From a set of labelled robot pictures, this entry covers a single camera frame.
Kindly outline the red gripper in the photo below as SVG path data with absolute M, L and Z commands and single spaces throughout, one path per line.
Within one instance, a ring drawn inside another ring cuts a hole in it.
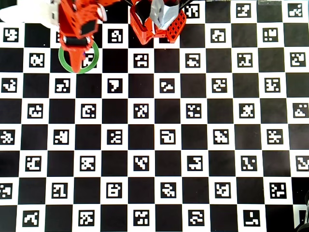
M 71 73 L 86 73 L 93 69 L 93 61 L 82 68 L 85 53 L 93 48 L 93 34 L 97 32 L 98 2 L 96 0 L 61 0 L 58 6 L 60 43 L 63 46 L 63 68 Z M 70 65 L 64 58 L 69 53 Z

